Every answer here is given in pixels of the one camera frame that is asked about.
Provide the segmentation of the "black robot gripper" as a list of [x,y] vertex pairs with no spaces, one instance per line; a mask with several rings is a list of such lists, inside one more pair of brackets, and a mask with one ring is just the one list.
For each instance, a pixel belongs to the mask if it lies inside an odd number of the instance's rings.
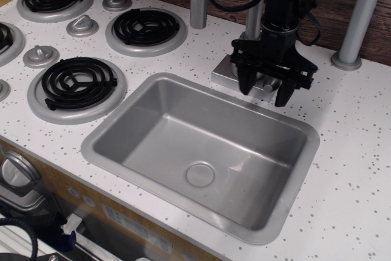
[[248,95],[258,73],[281,80],[275,106],[284,107],[295,89],[309,89],[318,67],[296,50],[299,25],[289,28],[262,24],[259,40],[235,39],[230,60],[237,68],[239,89]]

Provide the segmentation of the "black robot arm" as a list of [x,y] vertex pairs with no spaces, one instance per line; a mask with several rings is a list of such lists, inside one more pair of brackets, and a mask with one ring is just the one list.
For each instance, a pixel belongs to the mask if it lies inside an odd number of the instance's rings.
[[244,95],[253,88],[257,73],[280,80],[276,107],[285,106],[296,89],[311,87],[318,68],[298,53],[296,41],[300,40],[298,29],[303,18],[316,22],[310,13],[316,2],[265,0],[260,39],[232,42],[230,60],[237,68],[239,89]]

